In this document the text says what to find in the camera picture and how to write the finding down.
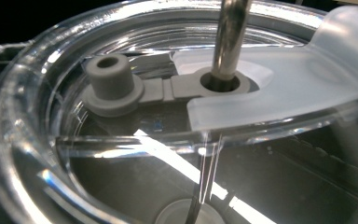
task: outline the frosted plastic bracket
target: frosted plastic bracket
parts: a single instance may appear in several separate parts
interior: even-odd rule
[[[210,66],[212,55],[200,49],[172,59],[181,75]],[[190,100],[193,131],[285,119],[358,99],[358,7],[329,12],[304,47],[244,49],[238,70],[260,90]]]

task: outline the metal shaft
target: metal shaft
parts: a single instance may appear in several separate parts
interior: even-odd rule
[[[200,155],[200,182],[194,188],[194,195],[185,224],[195,224],[202,205],[211,200],[212,186],[220,153],[220,141],[218,145],[211,147],[211,152],[205,152],[205,154]]]
[[[232,91],[252,0],[223,0],[209,89]]]

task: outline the gray plastic tube fitting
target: gray plastic tube fitting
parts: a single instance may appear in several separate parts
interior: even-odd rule
[[[90,85],[82,100],[93,113],[116,117],[134,110],[144,93],[143,81],[134,76],[126,56],[108,54],[88,60],[83,67]]]

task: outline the round hole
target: round hole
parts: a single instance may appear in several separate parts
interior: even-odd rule
[[[104,58],[97,63],[97,66],[100,68],[107,68],[115,65],[116,63],[118,63],[117,58]]]
[[[203,75],[200,79],[200,82],[204,88],[217,92],[235,91],[241,84],[237,77],[234,77],[230,81],[224,81],[213,77],[211,73]]]

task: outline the dark background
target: dark background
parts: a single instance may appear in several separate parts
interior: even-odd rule
[[[282,0],[294,3],[296,0]],[[119,0],[18,0],[0,1],[0,44],[33,39],[49,27],[77,14],[120,2]],[[304,0],[303,6],[329,11],[337,6],[331,0]]]

